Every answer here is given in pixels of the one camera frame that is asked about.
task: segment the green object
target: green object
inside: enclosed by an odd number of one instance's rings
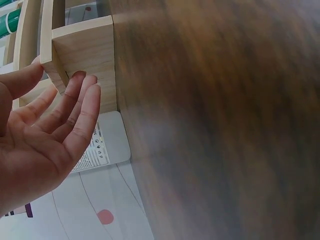
[[[0,8],[5,6],[5,5],[8,5],[10,3],[13,3],[15,2],[16,0],[0,0]]]
[[[0,17],[0,39],[17,31],[21,9]]]

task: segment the paper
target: paper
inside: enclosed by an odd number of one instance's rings
[[[109,164],[110,160],[106,150],[105,140],[100,130],[100,125],[97,122],[93,131],[90,145],[87,147],[83,156],[75,165],[71,173],[95,169]]]

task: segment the wooden board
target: wooden board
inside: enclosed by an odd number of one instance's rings
[[[23,0],[14,3],[16,4],[16,9],[20,9],[22,7]],[[7,65],[14,61],[16,34],[17,32],[14,32],[10,34],[6,39],[5,51],[3,56],[3,65]]]
[[[60,94],[64,94],[69,77],[52,44],[52,29],[65,25],[65,3],[57,0],[44,0],[41,35],[40,62]]]
[[[15,35],[13,69],[22,69],[37,56],[38,23],[41,1],[24,0]]]
[[[52,30],[53,45],[67,74],[83,70],[97,76],[100,113],[117,110],[113,31],[111,16]]]

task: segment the palm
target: palm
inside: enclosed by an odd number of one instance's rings
[[[7,97],[0,102],[10,104],[20,93],[0,79],[3,82],[7,89],[0,84],[0,98],[10,92],[11,101]],[[90,143],[99,114],[100,87],[96,83],[96,77],[78,72],[61,102],[43,118],[40,116],[57,94],[54,87],[27,106],[10,111],[5,122],[1,116],[6,113],[0,113],[0,216],[53,190],[75,166]]]

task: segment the wood grain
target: wood grain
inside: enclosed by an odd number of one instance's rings
[[[320,2],[110,3],[155,239],[320,239]]]
[[[100,113],[117,110],[112,17],[54,29],[52,41],[68,76],[79,70],[97,76],[101,85]]]

